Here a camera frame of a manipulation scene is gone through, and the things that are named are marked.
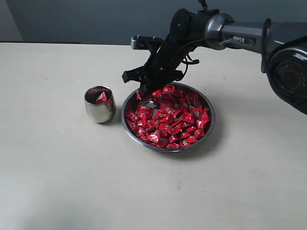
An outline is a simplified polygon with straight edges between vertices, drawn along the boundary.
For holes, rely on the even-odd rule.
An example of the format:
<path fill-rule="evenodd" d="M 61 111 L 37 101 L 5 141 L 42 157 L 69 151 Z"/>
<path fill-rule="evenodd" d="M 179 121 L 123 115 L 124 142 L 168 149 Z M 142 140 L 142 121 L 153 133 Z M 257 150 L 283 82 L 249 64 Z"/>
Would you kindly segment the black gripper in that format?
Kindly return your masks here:
<path fill-rule="evenodd" d="M 157 53 L 147 60 L 143 67 L 124 71 L 122 79 L 124 83 L 129 81 L 140 82 L 139 93 L 141 98 L 151 95 L 154 91 L 165 85 L 183 79 L 184 72 L 177 70 L 183 63 L 186 68 L 189 65 L 199 63 L 198 59 L 191 59 L 189 53 L 195 49 L 196 41 L 175 42 L 165 40 Z"/>

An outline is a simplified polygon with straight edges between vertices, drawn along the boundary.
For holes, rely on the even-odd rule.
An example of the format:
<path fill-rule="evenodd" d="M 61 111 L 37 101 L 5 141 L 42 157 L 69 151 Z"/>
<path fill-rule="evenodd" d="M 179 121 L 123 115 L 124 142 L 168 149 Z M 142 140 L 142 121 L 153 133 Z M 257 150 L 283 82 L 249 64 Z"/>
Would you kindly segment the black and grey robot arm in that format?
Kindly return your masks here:
<path fill-rule="evenodd" d="M 306 23 L 240 23 L 218 9 L 178 10 L 165 39 L 135 36 L 131 47 L 149 50 L 145 64 L 122 74 L 124 82 L 140 83 L 146 96 L 184 78 L 180 64 L 195 65 L 189 57 L 198 47 L 213 50 L 244 49 L 261 55 L 261 72 L 267 75 L 274 93 L 302 113 L 307 111 L 307 25 Z"/>

